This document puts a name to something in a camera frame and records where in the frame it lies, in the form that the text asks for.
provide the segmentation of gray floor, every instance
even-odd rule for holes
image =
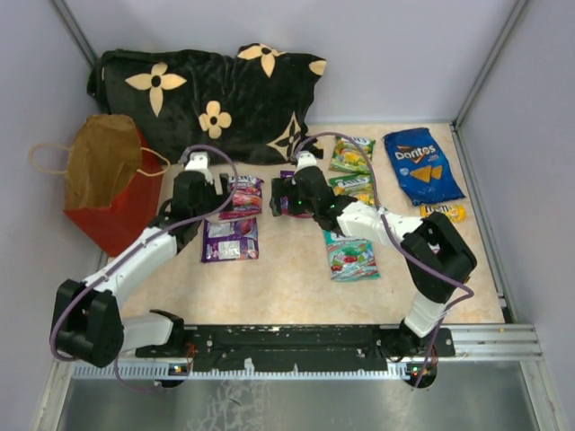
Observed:
[[[161,393],[73,381],[58,430],[535,430],[515,363],[441,364],[428,390],[380,382],[186,382]]]

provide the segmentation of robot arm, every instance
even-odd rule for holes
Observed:
[[[335,196],[308,152],[297,156],[292,178],[272,181],[270,206],[275,216],[281,215],[282,198],[287,198],[290,214],[312,214],[326,231],[392,245],[382,220],[384,215],[392,235],[405,251],[462,283],[477,265],[473,253],[445,215],[433,213],[423,219],[397,215],[377,211],[350,196]],[[408,260],[407,264],[418,293],[401,327],[413,343],[421,343],[443,316],[455,287]]]
[[[180,318],[151,311],[122,320],[119,310],[144,280],[198,234],[201,222],[160,233],[168,226],[206,214],[226,200],[227,176],[220,175],[220,181],[222,195],[216,192],[208,155],[193,153],[174,180],[172,198],[164,202],[158,216],[137,240],[97,273],[81,282],[67,280],[59,287],[52,329],[74,298],[102,278],[64,320],[56,335],[57,350],[96,366],[106,366],[122,351],[170,342],[174,324],[183,325]]]

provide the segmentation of candy packet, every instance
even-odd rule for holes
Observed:
[[[384,136],[384,142],[399,185],[413,205],[464,198],[428,128],[393,132]]]
[[[371,179],[371,175],[344,175],[331,178],[329,182],[336,196],[352,196],[372,207],[376,204],[374,200],[374,182]]]
[[[238,220],[261,214],[261,184],[263,180],[252,175],[240,175],[238,177],[237,191],[233,198],[233,208],[230,211],[222,211],[219,220]],[[229,179],[230,191],[234,187],[234,177]]]
[[[376,140],[366,137],[352,137],[358,144],[362,146],[362,148],[366,151],[367,156],[371,160]],[[335,148],[333,148],[330,169],[332,171],[349,173],[369,173],[369,169],[367,168],[367,163],[364,156],[355,145],[343,137],[335,138]]]
[[[291,178],[293,176],[294,176],[294,171],[279,171],[279,177],[281,179]],[[295,217],[295,218],[312,218],[313,217],[311,214],[298,214],[298,215],[290,214],[288,212],[288,198],[282,198],[281,199],[281,213],[284,216],[290,216],[290,217]]]
[[[333,281],[379,278],[371,242],[323,231]]]
[[[427,217],[433,212],[445,214],[453,223],[465,220],[465,207],[463,205],[422,205],[420,207],[421,216]]]
[[[225,223],[204,221],[202,262],[258,259],[259,255],[255,217]]]

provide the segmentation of black pillow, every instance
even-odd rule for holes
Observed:
[[[98,60],[88,93],[103,110],[133,118],[172,163],[194,144],[216,146],[237,162],[285,163],[305,138],[305,114],[325,63],[263,44],[241,47],[235,58],[117,49]],[[312,145],[306,149],[322,156]]]

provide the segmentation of white wall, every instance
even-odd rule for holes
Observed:
[[[529,6],[464,140],[519,317],[535,324],[575,428],[575,3]]]
[[[61,212],[64,180],[26,161],[38,142],[69,144],[95,112],[88,68],[49,3],[4,0],[0,13],[0,428],[29,430],[51,364],[59,284],[95,270],[98,249]],[[65,154],[39,159],[62,169]]]
[[[515,0],[67,0],[96,51],[261,41],[328,60],[310,122],[452,120]]]

